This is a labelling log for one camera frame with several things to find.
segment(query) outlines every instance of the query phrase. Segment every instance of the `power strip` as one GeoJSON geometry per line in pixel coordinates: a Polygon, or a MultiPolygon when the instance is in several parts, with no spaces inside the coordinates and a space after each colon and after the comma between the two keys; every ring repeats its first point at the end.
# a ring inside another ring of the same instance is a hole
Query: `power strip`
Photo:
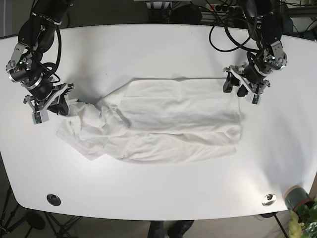
{"type": "Polygon", "coordinates": [[[240,10],[240,7],[238,6],[226,6],[225,4],[206,4],[206,8],[219,13],[228,13],[240,10]]]}

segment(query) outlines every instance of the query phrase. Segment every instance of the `metal bracket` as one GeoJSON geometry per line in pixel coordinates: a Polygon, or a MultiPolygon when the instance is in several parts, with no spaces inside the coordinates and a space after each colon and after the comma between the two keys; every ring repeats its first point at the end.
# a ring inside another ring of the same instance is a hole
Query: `metal bracket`
{"type": "Polygon", "coordinates": [[[39,105],[37,106],[37,109],[35,108],[35,106],[31,102],[31,101],[35,100],[35,98],[32,98],[32,96],[30,96],[30,95],[25,96],[23,103],[25,103],[25,104],[28,103],[29,106],[31,107],[31,109],[33,110],[32,119],[33,119],[34,124],[40,124],[40,123],[48,121],[49,114],[48,114],[47,108],[56,99],[58,102],[60,95],[62,95],[67,89],[74,87],[73,84],[70,84],[70,86],[68,86],[66,83],[63,83],[59,86],[60,86],[60,88],[57,91],[55,91],[54,93],[52,93],[46,101],[44,101],[43,103],[41,103],[41,102],[39,103],[39,105]]]}
{"type": "Polygon", "coordinates": [[[11,69],[14,69],[16,67],[26,47],[27,46],[22,43],[18,43],[15,45],[14,51],[11,56],[11,60],[8,62],[5,68],[7,72],[9,72],[11,69]]]}

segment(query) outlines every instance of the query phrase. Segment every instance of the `black stand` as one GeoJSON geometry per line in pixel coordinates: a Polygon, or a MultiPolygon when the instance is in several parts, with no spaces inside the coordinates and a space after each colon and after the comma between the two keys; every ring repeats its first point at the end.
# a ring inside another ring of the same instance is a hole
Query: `black stand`
{"type": "Polygon", "coordinates": [[[68,222],[66,222],[65,224],[60,224],[58,222],[58,220],[49,212],[44,212],[44,215],[46,216],[48,222],[49,222],[49,225],[50,227],[52,228],[53,232],[54,232],[54,235],[56,236],[56,238],[66,238],[66,237],[69,237],[69,238],[78,238],[78,237],[72,237],[68,231],[70,228],[72,228],[76,223],[78,223],[83,217],[79,217],[79,216],[72,216],[68,222]],[[51,222],[51,219],[59,226],[59,231],[56,232],[52,222],[51,222]]]}
{"type": "Polygon", "coordinates": [[[33,228],[37,229],[37,230],[43,230],[45,227],[45,221],[43,220],[43,218],[39,214],[36,213],[36,211],[28,212],[24,217],[22,217],[20,220],[18,220],[16,223],[14,223],[11,227],[8,227],[11,220],[15,216],[16,211],[18,210],[18,208],[20,206],[19,204],[16,205],[15,209],[10,213],[10,216],[9,216],[7,222],[4,223],[5,214],[6,214],[6,207],[8,205],[9,198],[10,198],[11,194],[12,194],[12,189],[10,186],[8,191],[6,192],[4,207],[3,207],[2,215],[0,218],[0,238],[2,238],[2,236],[6,235],[6,234],[11,233],[13,230],[15,230],[17,227],[19,227],[25,221],[30,225],[30,229],[27,232],[25,238],[27,238],[29,236],[29,234],[33,228]]]}
{"type": "Polygon", "coordinates": [[[283,232],[285,238],[288,238],[288,235],[287,235],[286,231],[284,230],[282,224],[280,223],[279,219],[277,218],[276,214],[277,214],[277,212],[272,212],[272,213],[261,214],[261,216],[262,216],[263,218],[274,217],[274,218],[276,219],[276,221],[277,221],[279,227],[281,228],[281,230],[282,230],[282,232],[283,232]]]}

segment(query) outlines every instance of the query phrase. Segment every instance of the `plant pot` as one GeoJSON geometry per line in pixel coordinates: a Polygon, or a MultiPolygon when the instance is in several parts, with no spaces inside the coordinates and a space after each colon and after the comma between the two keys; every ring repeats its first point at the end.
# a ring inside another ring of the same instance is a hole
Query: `plant pot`
{"type": "Polygon", "coordinates": [[[314,200],[309,197],[308,193],[299,186],[291,187],[284,195],[285,205],[289,210],[297,212],[297,208],[303,204],[306,204],[311,208],[314,204],[314,200]]]}

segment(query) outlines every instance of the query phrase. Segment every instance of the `potted plant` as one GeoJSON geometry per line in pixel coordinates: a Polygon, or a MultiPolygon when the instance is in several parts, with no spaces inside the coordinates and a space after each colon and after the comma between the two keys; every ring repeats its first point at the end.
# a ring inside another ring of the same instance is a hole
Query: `potted plant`
{"type": "Polygon", "coordinates": [[[285,205],[291,212],[290,238],[317,237],[317,199],[312,200],[303,188],[295,186],[285,194],[285,205]]]}

